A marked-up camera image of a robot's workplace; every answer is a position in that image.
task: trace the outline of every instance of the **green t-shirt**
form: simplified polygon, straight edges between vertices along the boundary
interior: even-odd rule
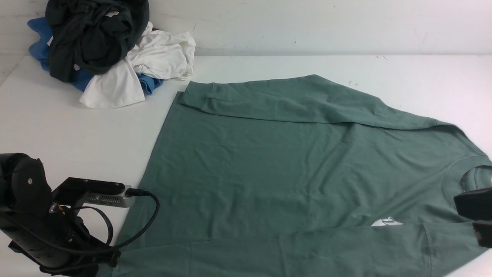
[[[316,75],[191,82],[139,186],[161,212],[99,276],[440,277],[485,251],[453,197],[491,166],[456,126]]]

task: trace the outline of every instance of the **pile of clothes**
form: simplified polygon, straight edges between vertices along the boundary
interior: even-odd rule
[[[28,26],[40,37],[29,53],[84,92],[87,107],[138,103],[164,80],[193,74],[193,37],[153,29],[148,0],[49,0]]]

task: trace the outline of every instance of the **white table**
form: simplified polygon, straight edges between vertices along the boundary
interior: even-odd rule
[[[492,156],[492,56],[196,57],[192,80],[243,82],[308,74],[378,96],[389,106],[454,123]],[[79,91],[25,57],[0,87],[0,153],[40,158],[52,188],[69,176],[137,186],[171,102],[186,86],[185,81],[166,81],[144,103],[88,109],[78,102]],[[102,209],[117,235],[127,209]],[[99,215],[80,214],[91,233],[104,240],[106,226]],[[0,234],[0,276],[46,276],[8,249],[9,242]],[[492,276],[491,265],[488,251],[450,276]]]

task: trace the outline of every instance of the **white wall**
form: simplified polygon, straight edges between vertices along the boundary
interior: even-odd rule
[[[0,0],[0,54],[25,53],[47,0]],[[490,0],[150,0],[198,55],[487,54]]]

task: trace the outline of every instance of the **black cable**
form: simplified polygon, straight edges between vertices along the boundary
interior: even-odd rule
[[[97,211],[97,213],[99,213],[101,215],[102,219],[104,219],[104,222],[106,223],[106,226],[108,227],[108,240],[106,241],[106,244],[109,245],[111,243],[111,241],[113,240],[114,230],[113,230],[113,225],[111,224],[111,221],[109,220],[108,216],[103,211],[101,211],[100,209],[94,208],[94,207],[77,207],[77,208],[73,208],[73,210],[86,209],[86,208],[91,208],[91,209]]]
[[[131,237],[130,239],[128,239],[127,241],[125,241],[123,243],[120,243],[118,245],[111,246],[111,247],[108,247],[108,248],[104,248],[104,249],[98,249],[98,250],[73,250],[73,249],[70,249],[70,248],[61,247],[61,246],[58,246],[58,245],[56,245],[54,243],[51,243],[49,241],[46,241],[45,239],[43,239],[42,237],[38,236],[36,233],[34,233],[33,231],[31,231],[26,226],[20,224],[16,220],[12,219],[10,216],[5,216],[5,218],[8,221],[10,221],[11,223],[15,224],[22,231],[24,231],[24,232],[28,233],[29,235],[31,235],[37,241],[39,241],[41,243],[44,243],[47,246],[53,247],[54,249],[57,249],[57,250],[60,250],[60,251],[63,251],[63,252],[67,252],[67,253],[70,253],[70,254],[74,254],[74,255],[84,255],[84,256],[99,255],[99,254],[104,254],[104,253],[112,252],[114,250],[120,249],[120,248],[125,247],[125,246],[129,245],[130,243],[134,242],[145,231],[147,231],[147,229],[152,225],[152,223],[154,222],[155,218],[157,217],[157,213],[159,212],[159,208],[160,208],[160,203],[159,203],[159,199],[157,199],[157,196],[155,196],[153,193],[148,192],[148,191],[144,191],[144,190],[141,190],[141,189],[128,189],[126,191],[126,194],[128,196],[150,196],[150,197],[152,197],[152,199],[154,199],[154,201],[155,201],[155,210],[154,210],[154,213],[152,214],[152,217],[150,218],[150,220],[148,221],[148,223],[135,236]]]

